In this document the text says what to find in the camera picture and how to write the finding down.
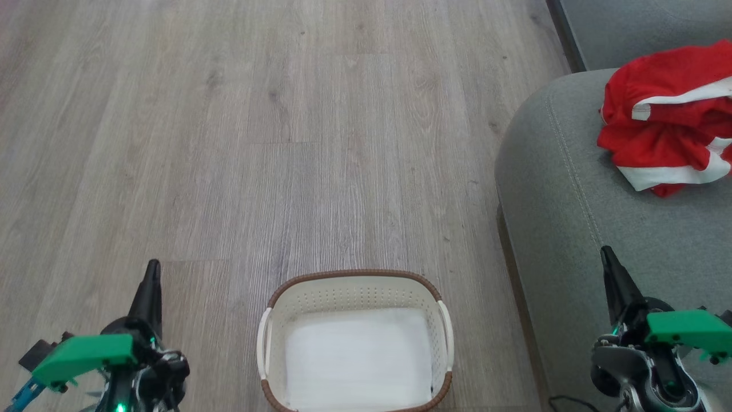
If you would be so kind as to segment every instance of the cable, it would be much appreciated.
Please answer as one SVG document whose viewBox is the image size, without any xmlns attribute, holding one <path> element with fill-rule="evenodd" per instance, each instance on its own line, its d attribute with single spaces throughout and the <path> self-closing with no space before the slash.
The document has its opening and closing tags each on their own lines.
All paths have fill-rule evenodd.
<svg viewBox="0 0 732 412">
<path fill-rule="evenodd" d="M 555 397 L 549 398 L 549 406 L 551 407 L 552 411 L 559 412 L 559 409 L 556 408 L 556 405 L 554 405 L 555 400 L 569 400 L 571 402 L 579 403 L 580 405 L 586 406 L 590 411 L 592 412 L 600 412 L 597 408 L 595 408 L 594 405 L 592 405 L 590 402 L 583 401 L 582 399 L 577 399 L 575 397 L 568 397 L 567 395 L 557 395 Z M 618 405 L 617 408 L 615 408 L 614 412 L 620 412 L 630 404 L 630 401 L 628 398 L 624 398 L 623 402 Z"/>
<path fill-rule="evenodd" d="M 555 397 L 549 398 L 549 406 L 551 407 L 552 411 L 559 412 L 559 409 L 556 408 L 556 405 L 554 405 L 555 400 L 569 400 L 575 403 L 579 403 L 580 405 L 586 406 L 590 411 L 592 412 L 600 412 L 599 409 L 595 408 L 594 405 L 592 405 L 590 402 L 585 402 L 582 399 L 577 399 L 575 397 L 568 397 L 567 395 L 557 395 Z"/>
</svg>

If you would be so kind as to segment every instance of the laundry basket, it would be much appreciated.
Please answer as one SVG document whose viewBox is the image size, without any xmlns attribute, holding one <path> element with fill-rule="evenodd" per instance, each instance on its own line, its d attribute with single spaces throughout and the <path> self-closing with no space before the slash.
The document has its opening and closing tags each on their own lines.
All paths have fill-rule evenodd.
<svg viewBox="0 0 732 412">
<path fill-rule="evenodd" d="M 423 412 L 449 390 L 450 316 L 419 275 L 300 276 L 267 306 L 257 366 L 264 396 L 279 412 Z"/>
</svg>

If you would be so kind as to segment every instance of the sofa cushion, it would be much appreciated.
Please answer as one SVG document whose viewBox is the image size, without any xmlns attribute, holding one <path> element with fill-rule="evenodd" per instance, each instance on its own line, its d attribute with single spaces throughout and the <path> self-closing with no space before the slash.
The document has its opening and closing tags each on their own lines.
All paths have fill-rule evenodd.
<svg viewBox="0 0 732 412">
<path fill-rule="evenodd" d="M 587 70 L 732 38 L 730 0 L 559 0 Z"/>
<path fill-rule="evenodd" d="M 598 108 L 612 73 L 566 76 L 532 95 L 496 164 L 550 392 L 591 400 L 601 410 L 615 404 L 589 377 L 590 347 L 610 331 L 600 246 L 613 247 L 646 295 L 677 309 L 732 309 L 732 179 L 690 185 L 666 199 L 635 192 L 596 144 Z M 691 373 L 729 387 L 729 365 L 698 359 L 692 352 L 685 361 Z M 719 395 L 732 405 L 729 391 Z"/>
</svg>

